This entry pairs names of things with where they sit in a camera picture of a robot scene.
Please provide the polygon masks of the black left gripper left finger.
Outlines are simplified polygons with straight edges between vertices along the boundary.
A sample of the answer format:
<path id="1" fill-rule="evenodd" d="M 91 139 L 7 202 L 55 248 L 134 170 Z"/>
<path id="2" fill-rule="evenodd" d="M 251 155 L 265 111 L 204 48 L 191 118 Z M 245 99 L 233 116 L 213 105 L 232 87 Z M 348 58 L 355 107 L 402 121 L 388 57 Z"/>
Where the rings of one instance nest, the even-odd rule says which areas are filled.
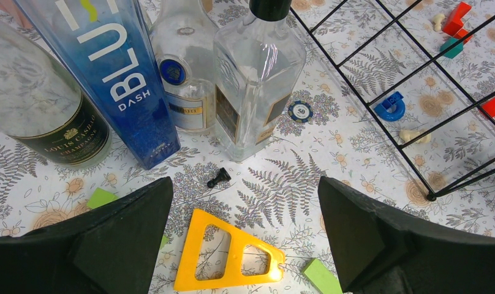
<path id="1" fill-rule="evenodd" d="M 0 237 L 0 293 L 148 293 L 172 199 L 165 177 L 57 224 Z"/>

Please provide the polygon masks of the clear bottle black label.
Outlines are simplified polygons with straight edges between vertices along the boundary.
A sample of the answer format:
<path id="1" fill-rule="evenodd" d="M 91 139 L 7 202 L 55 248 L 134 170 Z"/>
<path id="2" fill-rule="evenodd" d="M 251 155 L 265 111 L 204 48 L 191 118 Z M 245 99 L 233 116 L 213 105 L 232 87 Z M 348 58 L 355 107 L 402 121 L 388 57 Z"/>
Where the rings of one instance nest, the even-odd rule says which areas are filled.
<path id="1" fill-rule="evenodd" d="M 0 20 L 0 131 L 69 168 L 101 162 L 111 130 L 73 76 Z"/>

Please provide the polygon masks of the blue square glass bottle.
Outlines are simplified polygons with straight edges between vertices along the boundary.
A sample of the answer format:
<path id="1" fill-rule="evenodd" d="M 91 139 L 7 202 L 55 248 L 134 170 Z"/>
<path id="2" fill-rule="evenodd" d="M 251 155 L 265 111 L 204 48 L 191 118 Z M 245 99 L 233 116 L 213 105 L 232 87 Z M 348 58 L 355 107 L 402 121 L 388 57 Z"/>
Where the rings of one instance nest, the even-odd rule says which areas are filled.
<path id="1" fill-rule="evenodd" d="M 20 0 L 17 6 L 144 169 L 179 150 L 138 1 Z"/>

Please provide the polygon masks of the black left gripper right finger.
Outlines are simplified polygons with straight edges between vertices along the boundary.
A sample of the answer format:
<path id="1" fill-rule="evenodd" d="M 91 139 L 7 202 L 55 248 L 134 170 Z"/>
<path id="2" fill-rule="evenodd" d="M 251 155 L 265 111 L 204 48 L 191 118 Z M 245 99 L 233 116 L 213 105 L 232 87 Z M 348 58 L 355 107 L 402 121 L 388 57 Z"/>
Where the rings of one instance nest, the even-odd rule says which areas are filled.
<path id="1" fill-rule="evenodd" d="M 343 291 L 495 293 L 495 238 L 421 219 L 326 176 L 318 196 Z"/>

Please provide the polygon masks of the clear round bottle gold label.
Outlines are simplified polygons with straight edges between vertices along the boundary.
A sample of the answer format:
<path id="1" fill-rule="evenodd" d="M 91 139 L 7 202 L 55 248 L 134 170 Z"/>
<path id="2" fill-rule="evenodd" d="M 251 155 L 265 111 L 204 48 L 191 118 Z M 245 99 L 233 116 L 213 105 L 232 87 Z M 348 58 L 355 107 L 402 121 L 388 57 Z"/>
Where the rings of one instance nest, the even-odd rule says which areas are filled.
<path id="1" fill-rule="evenodd" d="M 161 2 L 149 32 L 173 122 L 199 134 L 215 119 L 213 37 L 218 27 L 201 1 Z"/>

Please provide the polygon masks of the clear square bottle black cap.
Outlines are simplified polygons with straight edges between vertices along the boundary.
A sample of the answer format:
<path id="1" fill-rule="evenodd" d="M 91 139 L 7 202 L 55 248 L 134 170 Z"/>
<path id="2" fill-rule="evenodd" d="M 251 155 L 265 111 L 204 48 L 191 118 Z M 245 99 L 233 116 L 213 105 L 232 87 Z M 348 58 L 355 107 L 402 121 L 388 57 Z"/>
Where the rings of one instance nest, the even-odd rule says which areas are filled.
<path id="1" fill-rule="evenodd" d="M 291 1 L 250 1 L 213 40 L 216 135 L 232 161 L 269 142 L 304 67 L 306 50 L 286 22 Z"/>

